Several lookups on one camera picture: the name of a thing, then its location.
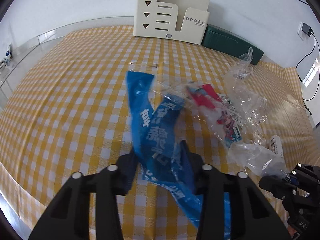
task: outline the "dark green box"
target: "dark green box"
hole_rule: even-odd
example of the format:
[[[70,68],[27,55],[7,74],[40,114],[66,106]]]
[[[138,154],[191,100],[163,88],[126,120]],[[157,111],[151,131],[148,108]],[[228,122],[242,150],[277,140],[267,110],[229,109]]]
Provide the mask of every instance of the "dark green box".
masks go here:
[[[257,65],[263,56],[263,51],[252,45],[249,41],[234,33],[210,24],[208,24],[207,29],[205,30],[202,46],[221,51],[237,58],[247,53],[248,49],[252,47],[253,59],[251,64],[253,65]]]

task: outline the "window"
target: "window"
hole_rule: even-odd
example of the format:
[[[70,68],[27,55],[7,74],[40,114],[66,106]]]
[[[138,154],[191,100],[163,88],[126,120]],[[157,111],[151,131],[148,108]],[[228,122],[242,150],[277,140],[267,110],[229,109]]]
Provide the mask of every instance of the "window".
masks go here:
[[[308,75],[305,77],[305,79],[303,80],[303,84],[308,87],[308,85],[310,84],[310,82],[313,80],[313,78],[315,77],[317,71],[319,70],[320,64],[318,59],[316,58],[316,61],[314,62],[314,64],[312,65],[312,67],[310,68],[310,71],[308,73]]]

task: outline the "beige file holder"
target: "beige file holder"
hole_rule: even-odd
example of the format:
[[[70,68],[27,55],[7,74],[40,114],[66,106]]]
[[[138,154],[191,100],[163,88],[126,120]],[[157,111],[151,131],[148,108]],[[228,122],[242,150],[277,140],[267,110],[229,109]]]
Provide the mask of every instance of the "beige file holder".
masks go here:
[[[133,35],[201,44],[210,0],[138,0]]]

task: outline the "yellow checkered tablecloth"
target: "yellow checkered tablecloth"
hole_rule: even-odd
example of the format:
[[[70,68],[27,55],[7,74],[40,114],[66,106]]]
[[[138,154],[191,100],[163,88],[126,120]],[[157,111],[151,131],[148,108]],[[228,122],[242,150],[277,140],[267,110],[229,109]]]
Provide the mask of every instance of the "yellow checkered tablecloth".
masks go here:
[[[217,93],[225,93],[223,76],[235,58],[184,42],[137,38],[132,30],[114,26],[68,34],[28,72],[3,110],[0,190],[30,228],[72,172],[99,172],[130,151],[125,82],[130,62],[157,64],[158,77],[211,83]],[[268,119],[261,127],[266,139],[281,137],[287,167],[320,165],[295,69],[259,63],[248,86],[268,101]],[[181,114],[178,126],[190,150],[206,163],[222,172],[239,170],[190,111]],[[196,229],[168,191],[139,174],[129,195],[117,201],[126,239],[195,238]],[[281,204],[272,203],[284,218]],[[94,198],[91,204],[94,236]]]

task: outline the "wall outlet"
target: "wall outlet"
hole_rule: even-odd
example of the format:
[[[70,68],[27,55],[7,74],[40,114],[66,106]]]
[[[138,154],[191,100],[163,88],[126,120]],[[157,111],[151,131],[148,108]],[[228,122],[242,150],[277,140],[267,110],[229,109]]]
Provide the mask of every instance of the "wall outlet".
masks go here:
[[[299,37],[304,41],[307,35],[302,31],[303,22],[300,22],[299,29],[298,29],[298,35]]]

